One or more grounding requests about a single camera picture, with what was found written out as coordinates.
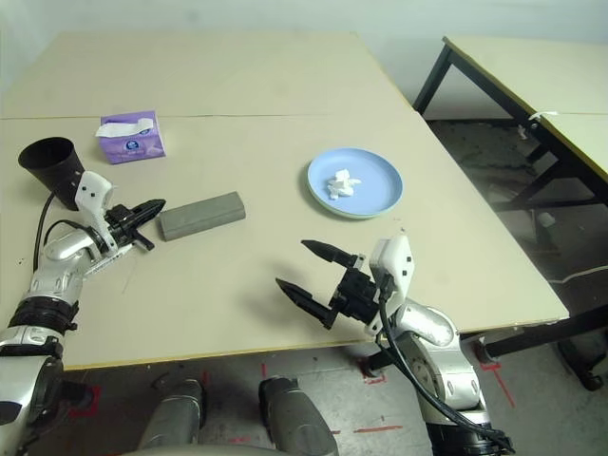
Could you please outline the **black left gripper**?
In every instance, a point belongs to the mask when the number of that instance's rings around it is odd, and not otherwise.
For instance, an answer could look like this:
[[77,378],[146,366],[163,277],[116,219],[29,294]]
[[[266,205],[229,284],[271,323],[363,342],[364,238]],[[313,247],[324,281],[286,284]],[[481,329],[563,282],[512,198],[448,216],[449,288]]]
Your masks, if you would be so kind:
[[154,243],[144,237],[139,228],[154,219],[165,204],[165,199],[150,199],[133,208],[118,204],[109,209],[104,219],[116,245],[124,247],[139,242],[147,251],[153,250]]

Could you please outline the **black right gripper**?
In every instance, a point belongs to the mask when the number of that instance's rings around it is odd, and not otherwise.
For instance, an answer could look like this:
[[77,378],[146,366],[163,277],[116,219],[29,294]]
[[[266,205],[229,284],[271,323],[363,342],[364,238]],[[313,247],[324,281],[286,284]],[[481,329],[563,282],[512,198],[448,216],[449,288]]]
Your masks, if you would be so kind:
[[298,308],[316,318],[327,330],[333,327],[337,314],[343,314],[369,325],[376,317],[379,305],[374,300],[378,291],[376,284],[368,275],[360,271],[365,257],[350,254],[318,240],[303,239],[300,243],[317,257],[336,263],[347,270],[332,295],[330,308],[318,303],[311,293],[301,287],[277,278],[275,282],[280,290]]

